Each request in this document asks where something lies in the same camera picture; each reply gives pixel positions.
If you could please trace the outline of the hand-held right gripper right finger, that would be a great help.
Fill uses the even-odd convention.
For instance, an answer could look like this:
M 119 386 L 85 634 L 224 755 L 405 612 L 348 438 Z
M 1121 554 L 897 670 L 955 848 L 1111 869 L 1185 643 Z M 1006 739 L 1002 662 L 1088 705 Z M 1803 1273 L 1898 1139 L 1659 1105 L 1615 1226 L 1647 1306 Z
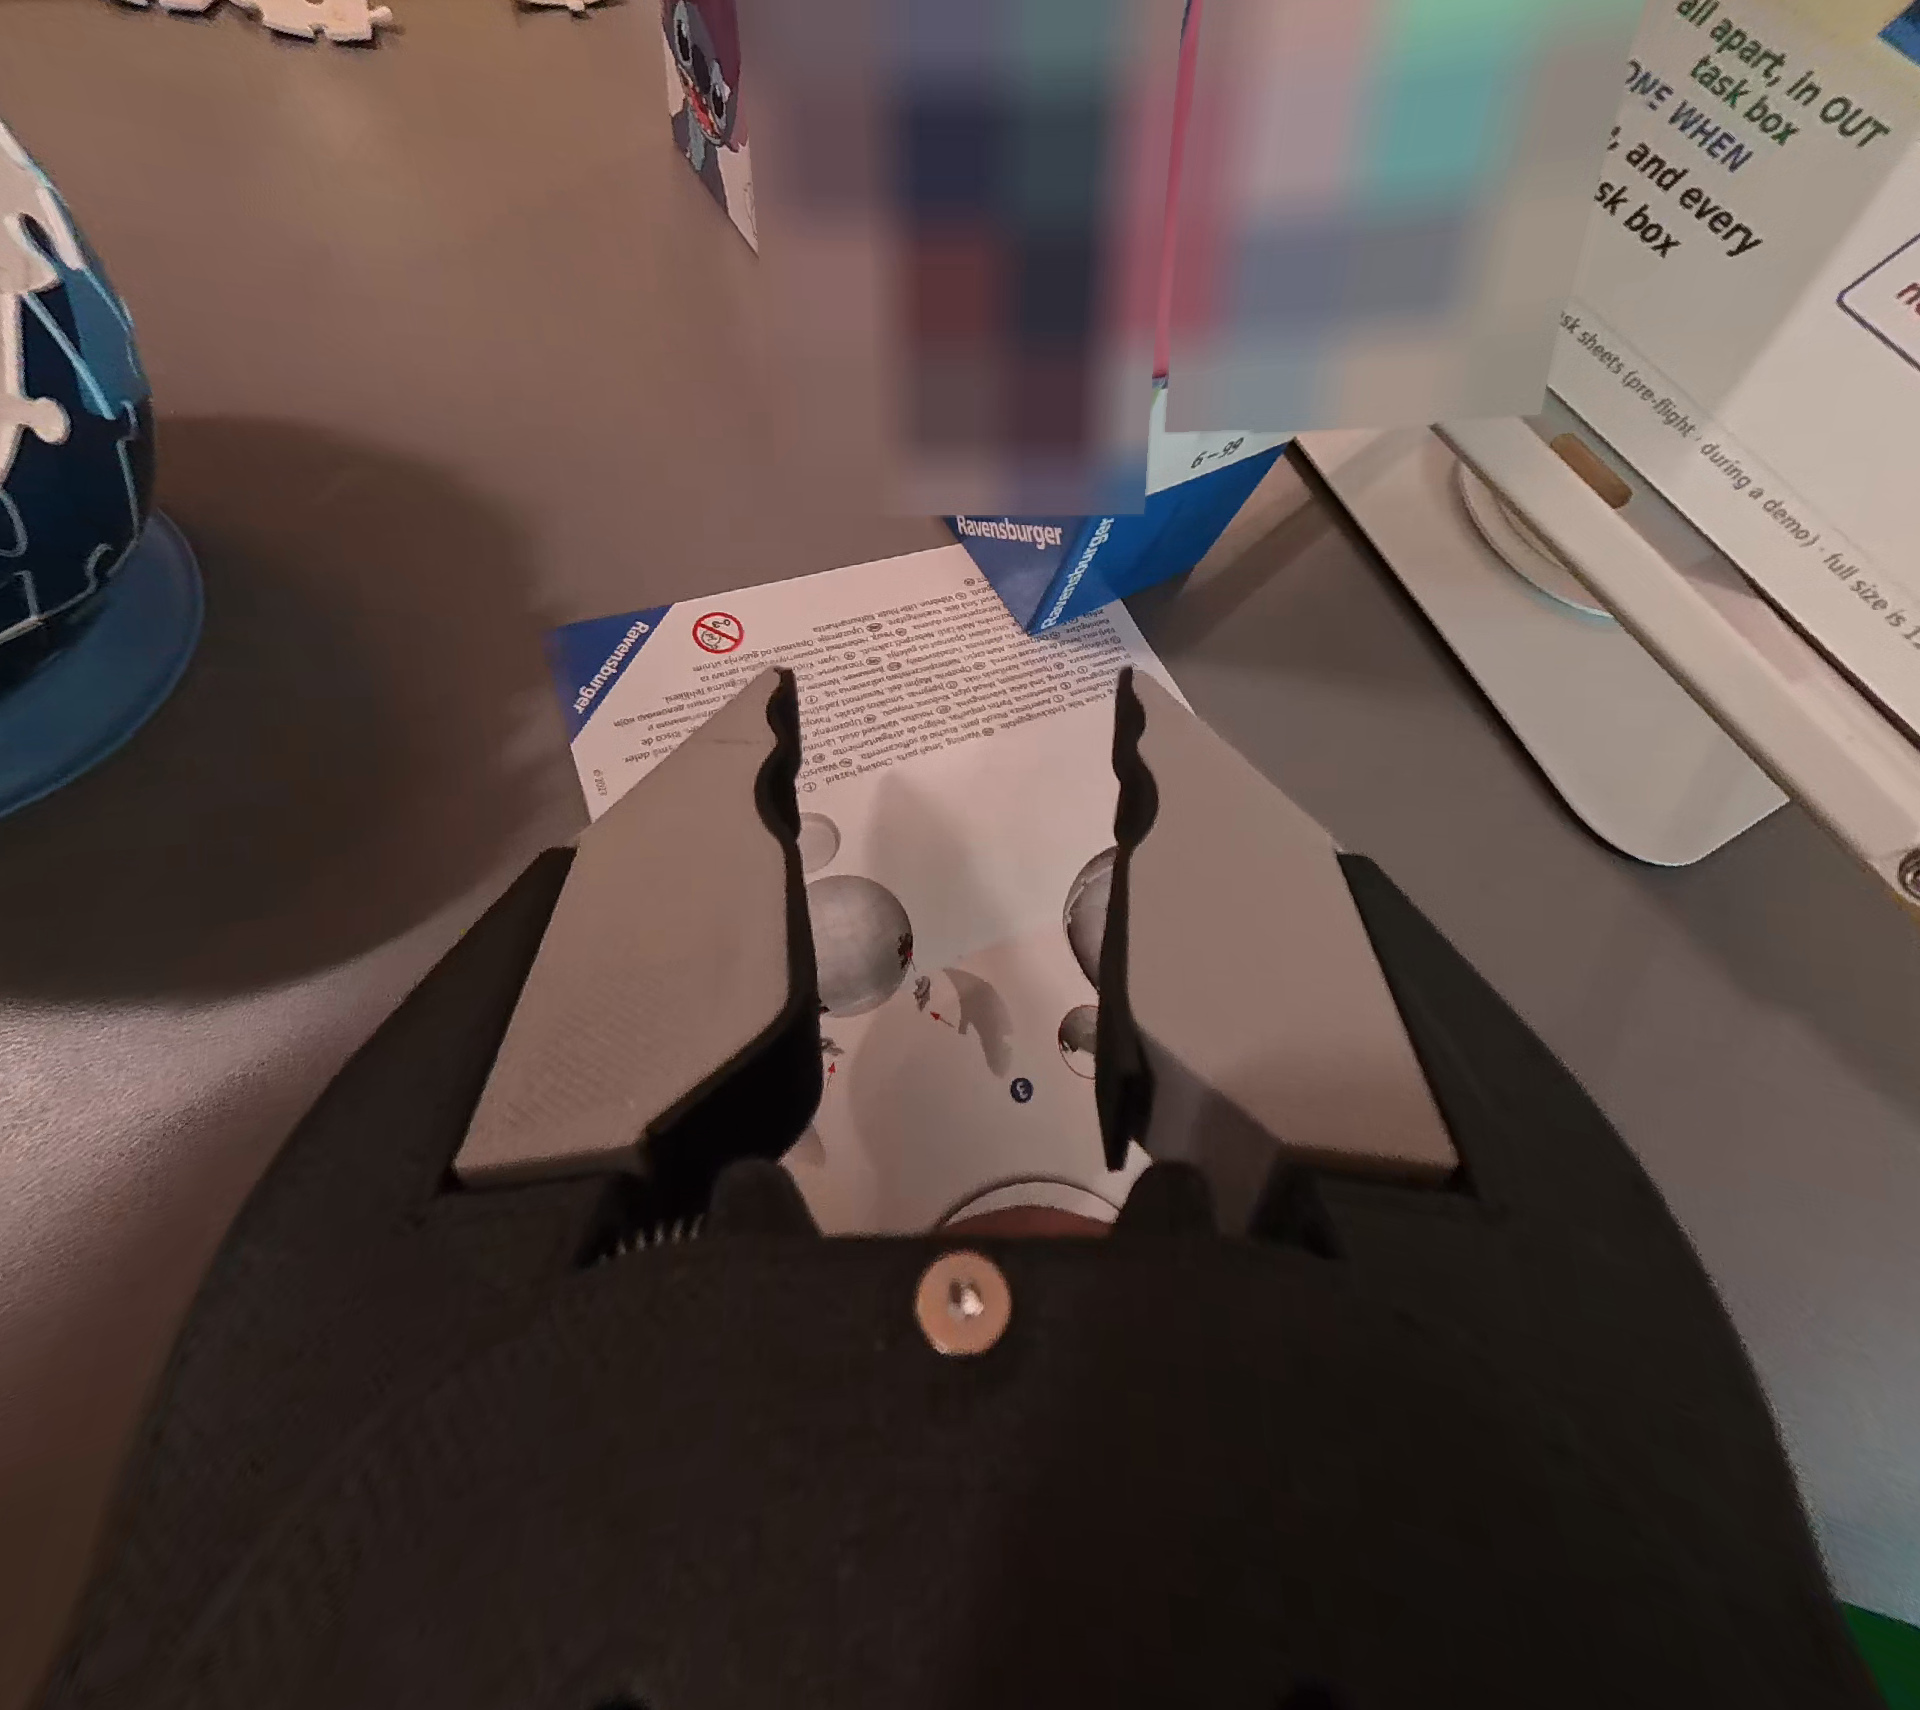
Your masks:
M 1111 768 L 1105 1166 L 1451 1178 L 1459 1153 L 1331 835 L 1143 670 L 1115 684 Z

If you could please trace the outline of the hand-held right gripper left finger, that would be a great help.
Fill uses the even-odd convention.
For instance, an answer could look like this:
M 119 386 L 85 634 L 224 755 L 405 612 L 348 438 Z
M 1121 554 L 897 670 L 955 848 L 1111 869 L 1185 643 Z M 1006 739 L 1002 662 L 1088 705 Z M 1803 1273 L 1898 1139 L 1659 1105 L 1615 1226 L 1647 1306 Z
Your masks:
M 824 1094 L 787 668 L 752 676 L 577 840 L 452 1160 L 464 1189 L 708 1194 Z

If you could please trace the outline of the blue ball stand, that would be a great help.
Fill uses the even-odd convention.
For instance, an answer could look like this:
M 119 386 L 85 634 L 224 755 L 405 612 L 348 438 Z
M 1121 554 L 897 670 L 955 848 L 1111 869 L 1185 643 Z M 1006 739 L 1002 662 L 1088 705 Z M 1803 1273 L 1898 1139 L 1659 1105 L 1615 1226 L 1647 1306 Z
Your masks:
M 2 817 L 71 784 L 154 718 L 179 686 L 206 617 L 179 527 L 156 512 L 84 634 L 2 700 Z

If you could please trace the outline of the blue puzzle ball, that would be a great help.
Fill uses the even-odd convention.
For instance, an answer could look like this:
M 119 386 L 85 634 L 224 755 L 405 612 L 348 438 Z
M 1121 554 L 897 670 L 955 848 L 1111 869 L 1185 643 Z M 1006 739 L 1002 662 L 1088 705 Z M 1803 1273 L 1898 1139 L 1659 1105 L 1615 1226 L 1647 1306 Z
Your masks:
M 2 693 L 98 618 L 154 499 L 131 313 L 58 186 L 2 131 Z

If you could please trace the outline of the white instruction leaflet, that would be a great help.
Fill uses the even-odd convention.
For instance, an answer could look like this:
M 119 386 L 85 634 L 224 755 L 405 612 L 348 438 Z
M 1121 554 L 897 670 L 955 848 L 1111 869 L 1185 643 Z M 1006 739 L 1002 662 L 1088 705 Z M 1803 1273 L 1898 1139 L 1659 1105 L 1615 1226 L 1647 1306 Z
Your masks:
M 545 639 L 600 818 L 752 676 L 795 683 L 798 856 L 824 1094 L 785 1155 L 827 1233 L 1110 1224 L 1093 1100 L 1123 610 L 1029 636 L 955 544 L 564 624 Z

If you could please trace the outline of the white printed task sheet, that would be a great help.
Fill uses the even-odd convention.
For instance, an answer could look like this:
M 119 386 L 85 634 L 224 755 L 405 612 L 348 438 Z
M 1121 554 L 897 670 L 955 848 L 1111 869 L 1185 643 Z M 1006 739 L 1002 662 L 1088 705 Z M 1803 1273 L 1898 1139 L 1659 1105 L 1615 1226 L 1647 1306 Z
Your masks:
M 1916 0 L 1646 0 L 1550 379 L 1910 739 L 1916 233 Z

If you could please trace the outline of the green plastic crate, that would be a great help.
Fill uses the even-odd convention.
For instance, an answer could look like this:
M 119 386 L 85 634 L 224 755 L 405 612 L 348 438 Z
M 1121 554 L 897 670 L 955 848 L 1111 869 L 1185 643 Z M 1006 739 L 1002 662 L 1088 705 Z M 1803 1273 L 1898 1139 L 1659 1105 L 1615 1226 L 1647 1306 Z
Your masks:
M 1885 1708 L 1917 1708 L 1920 1630 L 1882 1612 L 1841 1602 L 1841 1617 Z

